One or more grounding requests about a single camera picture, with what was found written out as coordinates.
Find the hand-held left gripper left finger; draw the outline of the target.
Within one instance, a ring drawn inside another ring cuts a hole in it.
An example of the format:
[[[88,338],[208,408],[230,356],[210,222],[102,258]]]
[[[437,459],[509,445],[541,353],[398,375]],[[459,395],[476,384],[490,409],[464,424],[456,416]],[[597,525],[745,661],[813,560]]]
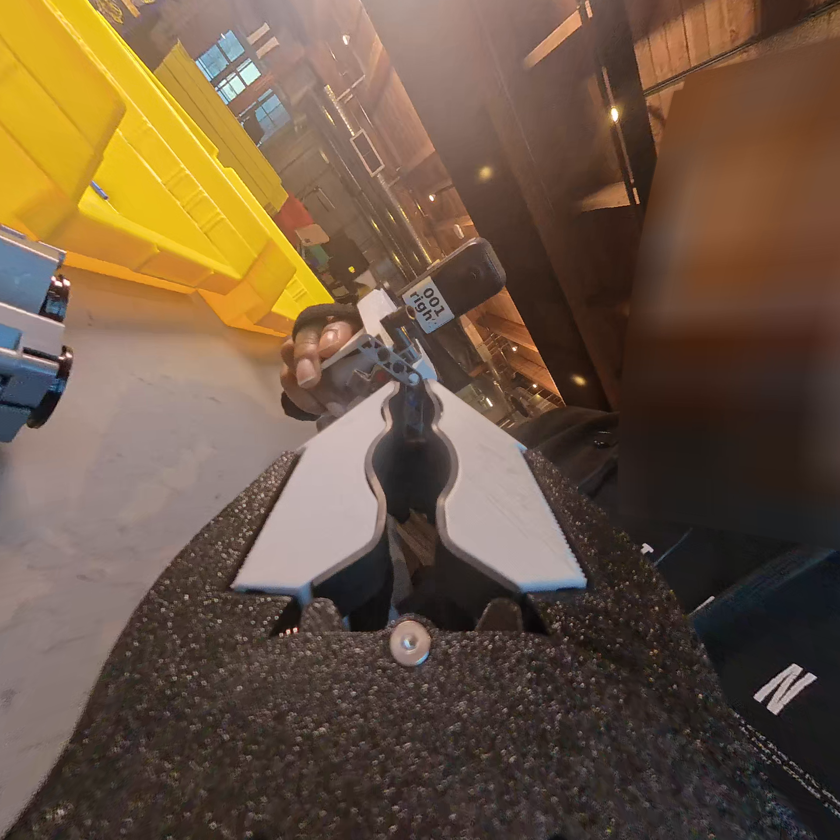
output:
[[[389,622],[394,570],[373,456],[392,431],[396,383],[365,397],[300,450],[232,582],[239,593],[332,602],[354,631]]]

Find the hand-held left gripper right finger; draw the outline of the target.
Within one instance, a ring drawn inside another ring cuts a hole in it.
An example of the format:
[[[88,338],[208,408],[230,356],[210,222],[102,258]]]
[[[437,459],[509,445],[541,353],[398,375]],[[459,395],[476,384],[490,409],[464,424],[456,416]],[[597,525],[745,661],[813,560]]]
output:
[[[583,593],[585,569],[524,448],[441,384],[426,381],[424,397],[423,513],[437,536],[423,614],[469,631],[502,600],[539,631],[533,601]]]

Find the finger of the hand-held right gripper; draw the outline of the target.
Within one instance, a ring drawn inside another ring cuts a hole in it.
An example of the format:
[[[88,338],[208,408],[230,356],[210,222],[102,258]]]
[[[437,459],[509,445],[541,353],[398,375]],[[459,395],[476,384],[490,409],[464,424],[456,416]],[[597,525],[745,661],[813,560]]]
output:
[[[423,345],[421,330],[408,305],[394,303],[384,290],[373,290],[360,301],[359,313],[366,333],[374,335],[399,354],[412,345],[421,356],[415,366],[422,380],[438,380],[438,373]]]

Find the grey brick beam piece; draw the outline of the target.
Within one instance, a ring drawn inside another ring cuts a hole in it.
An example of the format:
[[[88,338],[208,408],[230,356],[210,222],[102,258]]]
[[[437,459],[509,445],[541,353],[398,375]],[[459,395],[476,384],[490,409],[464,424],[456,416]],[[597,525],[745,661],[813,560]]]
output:
[[[412,345],[403,353],[365,331],[357,332],[342,349],[322,362],[322,374],[336,390],[365,398],[390,382],[417,387],[421,356]]]

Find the grey desk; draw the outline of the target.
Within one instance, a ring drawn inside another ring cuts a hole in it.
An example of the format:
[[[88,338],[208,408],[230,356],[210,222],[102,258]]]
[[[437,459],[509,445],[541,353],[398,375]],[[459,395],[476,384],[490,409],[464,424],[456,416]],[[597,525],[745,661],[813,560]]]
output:
[[[2,445],[2,833],[165,566],[314,432],[281,407],[283,339],[224,325],[197,294],[66,276],[66,392]]]

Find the person's right hand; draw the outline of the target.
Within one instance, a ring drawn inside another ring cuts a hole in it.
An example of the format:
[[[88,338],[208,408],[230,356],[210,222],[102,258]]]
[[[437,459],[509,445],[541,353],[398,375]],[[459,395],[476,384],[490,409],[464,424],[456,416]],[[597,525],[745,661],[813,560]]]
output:
[[[345,413],[353,396],[323,379],[322,364],[331,359],[358,332],[354,320],[321,318],[299,328],[280,349],[281,402],[286,415],[314,422]]]

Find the yellow storage bin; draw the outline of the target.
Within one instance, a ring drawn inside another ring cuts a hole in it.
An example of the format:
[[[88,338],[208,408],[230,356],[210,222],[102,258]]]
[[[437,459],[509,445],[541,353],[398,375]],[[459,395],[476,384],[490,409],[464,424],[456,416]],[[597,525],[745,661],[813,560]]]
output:
[[[278,214],[288,198],[280,176],[180,41],[154,70],[154,76],[205,150],[237,174],[268,215]]]
[[[2,224],[70,266],[288,335],[333,298],[89,2],[2,2]],[[109,195],[97,196],[96,182]]]

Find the factory window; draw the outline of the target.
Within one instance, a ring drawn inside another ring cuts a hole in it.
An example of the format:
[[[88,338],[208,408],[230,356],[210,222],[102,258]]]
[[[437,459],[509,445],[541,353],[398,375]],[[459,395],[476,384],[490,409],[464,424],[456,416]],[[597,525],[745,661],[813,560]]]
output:
[[[291,122],[287,97],[256,45],[229,29],[195,58],[198,69],[258,147]]]

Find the person's black hoodie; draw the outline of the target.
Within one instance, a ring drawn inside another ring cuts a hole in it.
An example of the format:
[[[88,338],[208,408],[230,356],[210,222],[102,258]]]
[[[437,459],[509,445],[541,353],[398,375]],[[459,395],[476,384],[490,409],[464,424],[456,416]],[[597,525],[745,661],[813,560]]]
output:
[[[618,510],[618,414],[549,405],[515,427],[625,531],[675,594],[773,788],[839,838],[838,551]]]

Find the grey twin engine brick model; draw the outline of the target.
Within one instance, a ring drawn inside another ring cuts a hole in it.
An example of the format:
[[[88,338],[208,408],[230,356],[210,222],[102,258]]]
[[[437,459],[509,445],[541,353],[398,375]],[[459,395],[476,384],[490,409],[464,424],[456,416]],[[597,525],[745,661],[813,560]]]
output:
[[[1,226],[1,442],[44,426],[74,361],[65,345],[70,281],[66,254]]]

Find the metal ventilation duct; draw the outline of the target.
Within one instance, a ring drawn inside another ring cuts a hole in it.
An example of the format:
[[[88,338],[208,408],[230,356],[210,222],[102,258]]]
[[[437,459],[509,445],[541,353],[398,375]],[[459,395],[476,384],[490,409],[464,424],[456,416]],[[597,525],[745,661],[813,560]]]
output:
[[[389,207],[392,208],[388,213],[394,218],[394,224],[402,225],[410,240],[415,246],[417,258],[425,267],[431,266],[433,263],[432,256],[427,251],[423,240],[407,215],[403,205],[400,204],[396,194],[393,192],[392,186],[389,185],[385,178],[385,163],[382,156],[379,154],[371,141],[371,137],[363,127],[355,128],[350,120],[349,113],[343,106],[343,101],[347,96],[351,96],[352,90],[347,89],[341,97],[336,96],[330,85],[325,85],[324,93],[330,100],[333,109],[341,118],[346,129],[350,133],[350,143],[357,156],[360,158],[363,167],[368,172],[369,176],[379,186],[380,192],[387,201]]]

